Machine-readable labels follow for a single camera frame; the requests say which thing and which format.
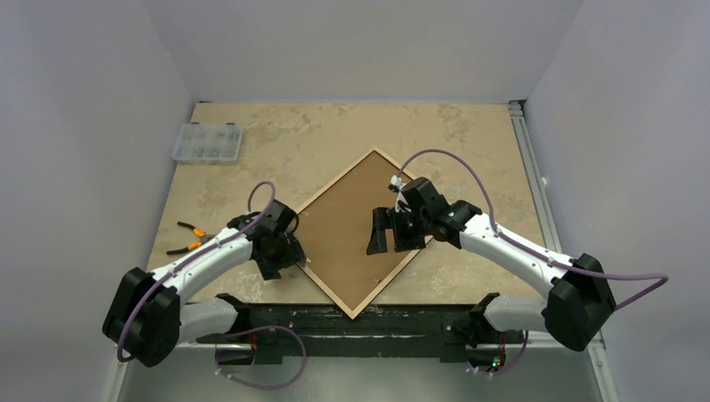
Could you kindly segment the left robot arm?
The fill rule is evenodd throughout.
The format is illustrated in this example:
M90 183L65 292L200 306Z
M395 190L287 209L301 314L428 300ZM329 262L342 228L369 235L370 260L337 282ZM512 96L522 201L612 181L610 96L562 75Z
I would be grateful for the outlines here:
M227 271L253 261L263 280L305 261L296 238L297 213L278 200L261 212L231 219L205 245L184 257L144 271L134 268L120 281L102 324L121 361L146 367L164 360L180 343L220 334L237 343L247 337L246 306L229 294L193 303L192 298Z

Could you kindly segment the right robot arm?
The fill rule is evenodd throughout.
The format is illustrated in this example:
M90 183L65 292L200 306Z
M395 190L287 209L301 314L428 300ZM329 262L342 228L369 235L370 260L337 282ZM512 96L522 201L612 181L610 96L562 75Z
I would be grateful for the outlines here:
M573 258L505 230L475 205L446 201L428 178L402 183L393 177L392 207L373 209L368 255L387 251L386 230L397 252L422 250L427 238L484 257L533 288L541 302L494 296L472 315L472 334L489 341L503 331L546 332L566 348L581 352L597 335L617 303L600 262Z

